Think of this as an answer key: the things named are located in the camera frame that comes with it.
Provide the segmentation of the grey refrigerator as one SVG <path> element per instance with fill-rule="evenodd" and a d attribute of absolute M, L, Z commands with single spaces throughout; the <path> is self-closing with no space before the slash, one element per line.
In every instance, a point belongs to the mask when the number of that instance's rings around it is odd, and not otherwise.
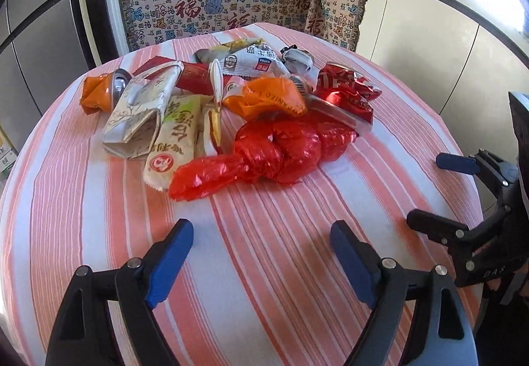
<path fill-rule="evenodd" d="M 5 0 L 1 5 L 1 129 L 16 151 L 92 64 L 76 2 Z"/>

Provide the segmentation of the red knotted plastic bag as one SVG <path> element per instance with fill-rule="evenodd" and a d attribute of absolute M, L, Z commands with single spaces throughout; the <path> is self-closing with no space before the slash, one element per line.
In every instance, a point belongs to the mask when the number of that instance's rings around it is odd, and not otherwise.
<path fill-rule="evenodd" d="M 198 157 L 179 166 L 169 196 L 176 201 L 201 199 L 233 183 L 290 185 L 322 162 L 337 160 L 356 137 L 353 128 L 319 111 L 246 122 L 230 153 Z"/>

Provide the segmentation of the beige green snack wrapper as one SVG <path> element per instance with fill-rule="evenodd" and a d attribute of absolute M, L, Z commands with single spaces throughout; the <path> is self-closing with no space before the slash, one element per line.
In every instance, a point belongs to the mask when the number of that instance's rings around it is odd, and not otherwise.
<path fill-rule="evenodd" d="M 167 190 L 181 165 L 194 158 L 199 117 L 212 100 L 206 95 L 170 97 L 157 139 L 143 170 L 143 181 L 158 191 Z"/>

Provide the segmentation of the crushed white paper box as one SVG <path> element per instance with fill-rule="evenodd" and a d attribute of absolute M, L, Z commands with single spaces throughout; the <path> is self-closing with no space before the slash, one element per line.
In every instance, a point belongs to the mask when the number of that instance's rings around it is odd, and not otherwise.
<path fill-rule="evenodd" d="M 168 61 L 132 77 L 102 133 L 102 145 L 123 159 L 150 153 L 184 65 Z"/>

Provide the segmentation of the pink striped tablecloth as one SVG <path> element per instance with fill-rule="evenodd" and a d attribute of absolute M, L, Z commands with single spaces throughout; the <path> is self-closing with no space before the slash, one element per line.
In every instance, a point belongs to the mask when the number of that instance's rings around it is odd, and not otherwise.
<path fill-rule="evenodd" d="M 194 244 L 168 299 L 154 311 L 184 365 L 341 365 L 369 316 L 329 245 L 345 221 L 383 257 L 408 268 L 449 266 L 444 248 L 408 228 L 414 208 L 468 226 L 481 222 L 474 180 L 440 171 L 459 148 L 441 117 L 370 60 L 312 36 L 257 23 L 173 40 L 101 66 L 136 70 L 154 56 L 189 59 L 200 46 L 261 36 L 274 49 L 299 45 L 316 67 L 359 70 L 382 91 L 369 134 L 343 156 L 290 186 L 237 184 L 192 202 L 147 187 L 143 163 L 110 156 L 103 113 L 83 113 L 83 75 L 24 144 L 1 198 L 1 326 L 29 365 L 48 339 L 75 269 L 122 266 L 163 239 L 179 218 Z"/>

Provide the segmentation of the white grey snack wrapper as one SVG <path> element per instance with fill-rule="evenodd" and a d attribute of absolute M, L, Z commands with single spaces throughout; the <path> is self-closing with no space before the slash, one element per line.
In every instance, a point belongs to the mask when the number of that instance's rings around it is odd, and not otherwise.
<path fill-rule="evenodd" d="M 275 78 L 290 74 L 276 52 L 266 43 L 238 50 L 222 59 L 221 65 L 224 75 L 243 79 L 262 76 Z"/>

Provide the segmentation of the white kitchen counter cabinet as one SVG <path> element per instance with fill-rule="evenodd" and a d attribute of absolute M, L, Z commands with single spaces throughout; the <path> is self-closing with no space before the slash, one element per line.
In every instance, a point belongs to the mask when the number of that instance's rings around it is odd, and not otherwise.
<path fill-rule="evenodd" d="M 368 0 L 357 52 L 439 114 L 465 155 L 515 161 L 509 93 L 528 92 L 528 43 L 475 0 Z"/>

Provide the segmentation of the yellow cardboard box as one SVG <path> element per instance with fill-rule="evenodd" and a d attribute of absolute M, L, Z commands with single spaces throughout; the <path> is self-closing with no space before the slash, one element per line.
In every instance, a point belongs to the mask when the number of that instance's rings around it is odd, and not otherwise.
<path fill-rule="evenodd" d="M 0 128 L 0 181 L 4 187 L 16 162 L 18 152 L 14 148 L 6 133 Z"/>

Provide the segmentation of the red long snack wrapper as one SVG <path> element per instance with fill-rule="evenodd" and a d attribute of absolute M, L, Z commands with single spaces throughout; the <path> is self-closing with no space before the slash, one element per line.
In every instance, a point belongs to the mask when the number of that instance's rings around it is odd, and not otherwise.
<path fill-rule="evenodd" d="M 173 61 L 173 59 L 159 55 L 154 56 L 136 69 L 133 72 L 133 76 L 137 76 L 146 70 L 170 61 Z M 183 61 L 183 66 L 184 70 L 180 74 L 175 87 L 192 94 L 212 96 L 213 86 L 210 80 L 208 67 L 203 63 L 188 61 Z"/>

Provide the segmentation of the red foil wrapper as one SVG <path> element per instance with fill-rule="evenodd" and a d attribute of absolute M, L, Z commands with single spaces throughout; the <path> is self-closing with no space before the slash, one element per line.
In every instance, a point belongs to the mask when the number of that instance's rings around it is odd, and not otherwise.
<path fill-rule="evenodd" d="M 325 112 L 336 114 L 341 122 L 361 132 L 371 128 L 374 109 L 370 102 L 380 97 L 382 90 L 353 68 L 327 62 L 319 70 L 313 94 L 325 102 Z"/>

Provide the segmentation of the yellow grey chip bag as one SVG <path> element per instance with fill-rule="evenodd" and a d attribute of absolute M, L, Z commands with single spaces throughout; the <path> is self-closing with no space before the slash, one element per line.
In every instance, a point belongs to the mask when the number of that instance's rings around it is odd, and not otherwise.
<path fill-rule="evenodd" d="M 194 58 L 200 63 L 209 64 L 213 60 L 222 60 L 237 51 L 251 45 L 261 45 L 263 42 L 262 38 L 240 38 L 211 48 L 199 49 L 194 53 Z"/>

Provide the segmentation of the orange plastic bag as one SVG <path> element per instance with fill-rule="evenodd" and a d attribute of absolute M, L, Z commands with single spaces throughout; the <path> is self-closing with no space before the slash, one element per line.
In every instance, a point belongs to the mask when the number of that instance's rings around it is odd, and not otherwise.
<path fill-rule="evenodd" d="M 302 116 L 306 101 L 295 82 L 283 77 L 242 79 L 233 76 L 223 93 L 223 106 L 245 121 L 255 120 L 267 113 Z"/>

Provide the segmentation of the red fries snack bag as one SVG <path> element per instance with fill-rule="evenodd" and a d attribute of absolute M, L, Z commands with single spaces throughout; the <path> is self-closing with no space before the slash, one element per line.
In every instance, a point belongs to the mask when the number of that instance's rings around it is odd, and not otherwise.
<path fill-rule="evenodd" d="M 224 79 L 223 68 L 219 60 L 213 60 L 208 67 L 213 89 L 213 100 L 208 105 L 204 116 L 204 153 L 207 156 L 218 156 L 222 150 L 222 110 Z"/>

